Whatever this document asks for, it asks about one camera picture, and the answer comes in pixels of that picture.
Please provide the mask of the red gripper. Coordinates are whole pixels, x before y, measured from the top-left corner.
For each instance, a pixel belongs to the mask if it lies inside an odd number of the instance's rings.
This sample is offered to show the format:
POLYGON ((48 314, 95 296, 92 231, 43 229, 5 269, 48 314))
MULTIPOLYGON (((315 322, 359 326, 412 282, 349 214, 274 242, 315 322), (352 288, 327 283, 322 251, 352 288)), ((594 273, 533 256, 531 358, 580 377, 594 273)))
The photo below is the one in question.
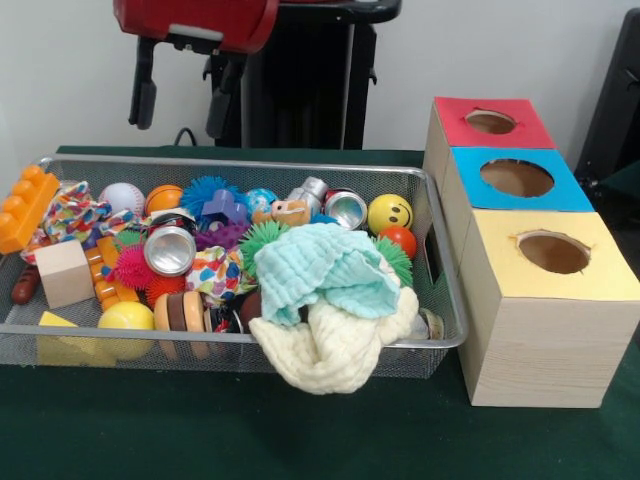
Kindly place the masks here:
MULTIPOLYGON (((253 54, 271 35, 278 8, 277 1, 114 1, 114 16, 121 30, 140 36, 129 124, 148 130, 153 121, 156 40, 181 35, 216 42, 224 51, 253 54)), ((215 141, 227 141, 236 130, 246 61, 246 55, 211 55, 206 62, 206 78, 210 80, 212 93, 206 133, 215 141)))

